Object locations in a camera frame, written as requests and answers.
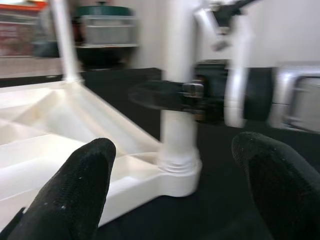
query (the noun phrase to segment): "white plastic stand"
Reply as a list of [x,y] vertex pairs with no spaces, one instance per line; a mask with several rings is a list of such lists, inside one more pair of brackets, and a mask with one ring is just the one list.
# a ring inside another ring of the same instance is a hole
[[[196,2],[171,0],[168,6],[172,22],[167,35],[182,34],[168,36],[167,60],[181,54],[167,64],[166,76],[173,81],[191,80],[194,58],[187,52],[194,49]],[[164,113],[162,146],[86,89],[77,67],[66,3],[53,0],[52,5],[64,81],[0,89],[0,230],[20,208],[30,205],[74,150],[101,137],[114,142],[117,154],[100,225],[158,196],[191,194],[201,169],[192,116]]]

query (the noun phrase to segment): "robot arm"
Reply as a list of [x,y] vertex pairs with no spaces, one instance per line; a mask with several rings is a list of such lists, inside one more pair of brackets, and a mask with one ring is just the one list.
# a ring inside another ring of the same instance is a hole
[[242,128],[246,120],[258,120],[320,133],[320,64],[248,67],[253,33],[241,8],[252,2],[208,4],[194,13],[214,51],[233,47],[231,59],[199,62],[190,83],[141,84],[129,91],[130,99],[148,108],[192,113],[201,123]]

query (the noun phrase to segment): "black table surface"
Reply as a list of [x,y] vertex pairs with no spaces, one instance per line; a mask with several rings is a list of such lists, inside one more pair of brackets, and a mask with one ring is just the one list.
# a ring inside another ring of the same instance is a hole
[[[85,85],[160,139],[160,111],[128,100],[128,88],[161,79],[155,68],[103,70],[82,74]],[[0,87],[59,81],[61,76],[1,79]],[[320,169],[320,135],[273,129],[263,122],[245,128],[198,124],[197,146],[202,171],[197,191],[182,198],[160,196],[100,227],[95,240],[268,240],[269,231],[236,166],[231,141],[240,132],[259,132],[292,146]]]

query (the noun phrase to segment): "silver robotic part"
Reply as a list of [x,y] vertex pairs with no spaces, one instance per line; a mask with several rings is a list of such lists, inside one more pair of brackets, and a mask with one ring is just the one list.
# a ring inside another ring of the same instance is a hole
[[320,133],[320,62],[277,68],[269,124],[274,128]]

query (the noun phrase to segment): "black rubber grip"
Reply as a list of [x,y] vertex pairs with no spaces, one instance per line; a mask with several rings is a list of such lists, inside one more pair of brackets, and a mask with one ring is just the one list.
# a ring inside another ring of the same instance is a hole
[[271,67],[250,68],[245,91],[245,119],[267,120],[274,92],[272,72]]

